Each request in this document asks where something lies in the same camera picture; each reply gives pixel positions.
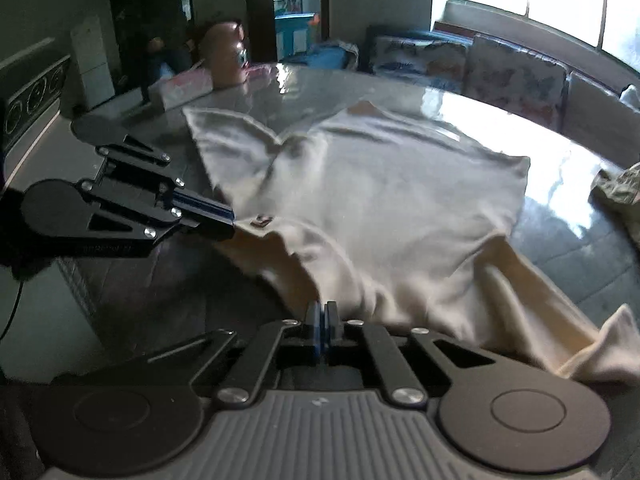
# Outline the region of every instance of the clothing tag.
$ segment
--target clothing tag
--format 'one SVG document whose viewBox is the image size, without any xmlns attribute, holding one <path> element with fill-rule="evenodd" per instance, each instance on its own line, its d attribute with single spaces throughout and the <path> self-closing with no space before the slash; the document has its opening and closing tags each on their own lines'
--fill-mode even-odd
<svg viewBox="0 0 640 480">
<path fill-rule="evenodd" d="M 257 227 L 258 229 L 264 229 L 271 222 L 273 222 L 273 216 L 258 215 L 255 220 L 252 220 L 251 226 Z"/>
</svg>

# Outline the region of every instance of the tissue box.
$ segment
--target tissue box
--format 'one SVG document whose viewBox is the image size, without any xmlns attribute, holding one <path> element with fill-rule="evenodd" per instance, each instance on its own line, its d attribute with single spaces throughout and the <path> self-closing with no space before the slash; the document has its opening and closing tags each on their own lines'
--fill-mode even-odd
<svg viewBox="0 0 640 480">
<path fill-rule="evenodd" d="M 167 111 L 213 90 L 211 74 L 203 68 L 187 70 L 171 79 L 161 79 L 149 87 L 154 106 Z"/>
</svg>

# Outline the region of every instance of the person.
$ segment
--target person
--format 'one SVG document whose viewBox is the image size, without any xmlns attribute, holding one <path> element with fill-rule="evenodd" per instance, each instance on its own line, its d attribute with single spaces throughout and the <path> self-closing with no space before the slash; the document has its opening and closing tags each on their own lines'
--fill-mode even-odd
<svg viewBox="0 0 640 480">
<path fill-rule="evenodd" d="M 188 21 L 182 11 L 182 0 L 131 0 L 129 7 L 138 18 L 134 50 L 139 60 L 143 100 L 148 102 L 148 88 L 160 79 L 163 64 L 174 73 L 191 67 Z"/>
</svg>

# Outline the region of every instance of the silver bolt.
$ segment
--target silver bolt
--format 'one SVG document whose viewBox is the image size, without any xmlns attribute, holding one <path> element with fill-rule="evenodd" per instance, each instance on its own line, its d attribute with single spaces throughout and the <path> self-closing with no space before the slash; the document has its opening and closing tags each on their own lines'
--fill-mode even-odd
<svg viewBox="0 0 640 480">
<path fill-rule="evenodd" d="M 415 388 L 398 388 L 391 394 L 391 397 L 395 402 L 405 406 L 413 406 L 414 404 L 420 404 L 424 400 L 424 393 Z"/>
<path fill-rule="evenodd" d="M 222 388 L 218 392 L 218 399 L 229 404 L 242 404 L 249 400 L 249 392 L 242 388 Z"/>
</svg>

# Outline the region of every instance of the black cable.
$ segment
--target black cable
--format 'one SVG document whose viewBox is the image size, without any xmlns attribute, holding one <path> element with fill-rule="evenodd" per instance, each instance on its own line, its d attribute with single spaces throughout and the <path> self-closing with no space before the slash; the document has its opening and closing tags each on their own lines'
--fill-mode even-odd
<svg viewBox="0 0 640 480">
<path fill-rule="evenodd" d="M 2 335 L 0 335 L 0 342 L 2 342 L 2 339 L 4 339 L 4 336 L 6 336 L 6 333 L 9 332 L 9 329 L 11 328 L 11 323 L 14 322 L 15 312 L 16 310 L 18 310 L 18 304 L 20 303 L 20 297 L 22 295 L 23 285 L 24 285 L 24 281 L 20 282 L 20 286 L 18 287 L 18 294 L 15 295 L 14 309 L 11 311 L 11 315 L 9 316 L 9 321 L 6 322 L 6 326 L 2 331 Z"/>
</svg>

